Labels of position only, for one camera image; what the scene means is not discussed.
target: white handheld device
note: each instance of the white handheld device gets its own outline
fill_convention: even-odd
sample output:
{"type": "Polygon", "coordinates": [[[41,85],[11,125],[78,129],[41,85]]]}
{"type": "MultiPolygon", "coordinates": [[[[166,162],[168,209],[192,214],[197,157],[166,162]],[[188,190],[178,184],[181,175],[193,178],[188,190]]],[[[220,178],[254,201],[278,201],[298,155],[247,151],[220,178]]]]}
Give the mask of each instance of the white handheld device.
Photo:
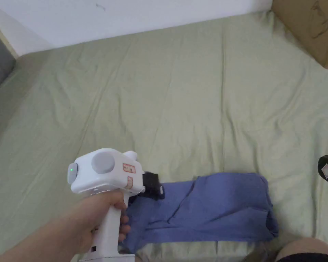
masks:
{"type": "MultiPolygon", "coordinates": [[[[122,189],[124,203],[127,206],[129,197],[146,191],[144,186],[145,172],[136,159],[137,154],[133,151],[121,154],[119,151],[111,148],[99,149],[77,158],[74,163],[70,164],[67,180],[71,184],[74,193],[91,195],[122,189]]],[[[163,194],[162,186],[160,186],[160,193],[163,194]]],[[[119,254],[118,252],[120,216],[120,210],[113,206],[109,208],[100,227],[96,229],[91,249],[80,261],[135,261],[134,254],[119,254]]]]}

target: device handle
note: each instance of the device handle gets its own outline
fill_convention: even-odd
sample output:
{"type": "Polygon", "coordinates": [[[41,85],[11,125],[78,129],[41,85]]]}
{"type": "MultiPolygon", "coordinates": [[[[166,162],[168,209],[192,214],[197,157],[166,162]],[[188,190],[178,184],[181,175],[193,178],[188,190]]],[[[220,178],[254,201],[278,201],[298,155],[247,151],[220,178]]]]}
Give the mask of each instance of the device handle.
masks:
{"type": "MultiPolygon", "coordinates": [[[[129,194],[124,192],[124,203],[128,206],[129,194]]],[[[121,210],[110,206],[107,215],[94,233],[92,246],[80,261],[101,258],[135,257],[134,254],[119,254],[118,237],[121,210]]]]}

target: forearm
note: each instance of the forearm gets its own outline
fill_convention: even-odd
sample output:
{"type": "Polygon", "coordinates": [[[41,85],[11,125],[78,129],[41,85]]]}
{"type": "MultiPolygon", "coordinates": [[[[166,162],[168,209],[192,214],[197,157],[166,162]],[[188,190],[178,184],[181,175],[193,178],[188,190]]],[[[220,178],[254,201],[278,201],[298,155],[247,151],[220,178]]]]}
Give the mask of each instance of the forearm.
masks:
{"type": "Polygon", "coordinates": [[[68,217],[48,223],[0,256],[0,262],[71,261],[81,245],[80,230],[72,224],[68,217]]]}

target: folded blue fabric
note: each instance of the folded blue fabric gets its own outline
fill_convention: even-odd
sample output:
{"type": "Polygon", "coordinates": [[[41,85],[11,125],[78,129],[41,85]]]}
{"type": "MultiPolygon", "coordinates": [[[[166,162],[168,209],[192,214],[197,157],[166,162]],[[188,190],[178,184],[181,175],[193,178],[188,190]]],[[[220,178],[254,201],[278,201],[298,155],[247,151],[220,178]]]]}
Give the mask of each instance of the folded blue fabric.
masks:
{"type": "Polygon", "coordinates": [[[123,246],[131,252],[147,243],[263,242],[278,236],[263,176],[219,173],[163,186],[164,200],[137,197],[129,204],[132,230],[123,246]]]}

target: cardboard box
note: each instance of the cardboard box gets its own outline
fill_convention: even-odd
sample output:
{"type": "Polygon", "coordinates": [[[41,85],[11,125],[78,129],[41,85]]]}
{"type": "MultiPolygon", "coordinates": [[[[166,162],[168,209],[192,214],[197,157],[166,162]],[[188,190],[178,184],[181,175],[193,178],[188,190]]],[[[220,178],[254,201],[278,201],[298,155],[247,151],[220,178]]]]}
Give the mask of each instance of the cardboard box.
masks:
{"type": "Polygon", "coordinates": [[[274,0],[272,11],[328,69],[328,0],[274,0]]]}

